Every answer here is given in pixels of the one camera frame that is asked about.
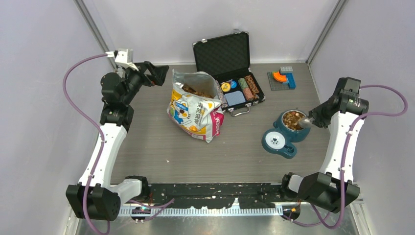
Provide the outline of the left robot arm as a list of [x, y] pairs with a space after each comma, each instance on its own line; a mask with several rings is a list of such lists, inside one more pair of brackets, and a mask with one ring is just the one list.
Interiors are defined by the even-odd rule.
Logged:
[[69, 185], [66, 197], [77, 218], [114, 221], [120, 207], [135, 199], [146, 202], [150, 187], [144, 176], [127, 176], [111, 186], [111, 174], [119, 149], [132, 124], [134, 109], [131, 101], [142, 86], [162, 86], [169, 66], [155, 66], [149, 61], [124, 68], [123, 76], [110, 72], [100, 80], [104, 103], [97, 124], [98, 140], [90, 162], [75, 185]]

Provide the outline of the metal food scoop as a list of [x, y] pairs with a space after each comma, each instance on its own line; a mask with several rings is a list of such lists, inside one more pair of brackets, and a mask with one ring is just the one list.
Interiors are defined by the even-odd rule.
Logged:
[[304, 117], [298, 121], [298, 125], [301, 128], [311, 128], [314, 126], [314, 118], [313, 117]]

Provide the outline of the pet food bag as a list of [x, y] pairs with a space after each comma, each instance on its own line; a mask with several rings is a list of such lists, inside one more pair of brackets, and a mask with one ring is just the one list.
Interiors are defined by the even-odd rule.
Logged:
[[167, 114], [191, 137], [210, 143], [224, 121], [216, 80], [206, 72], [172, 71]]

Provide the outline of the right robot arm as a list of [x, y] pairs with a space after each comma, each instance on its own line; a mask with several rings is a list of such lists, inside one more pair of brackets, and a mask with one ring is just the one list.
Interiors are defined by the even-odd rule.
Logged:
[[353, 185], [353, 158], [364, 124], [359, 116], [369, 110], [369, 102], [359, 97], [360, 84], [355, 78], [339, 78], [332, 96], [309, 111], [306, 122], [329, 129], [326, 156], [317, 173], [284, 175], [279, 188], [282, 199], [301, 200], [338, 213], [358, 197], [360, 188]]

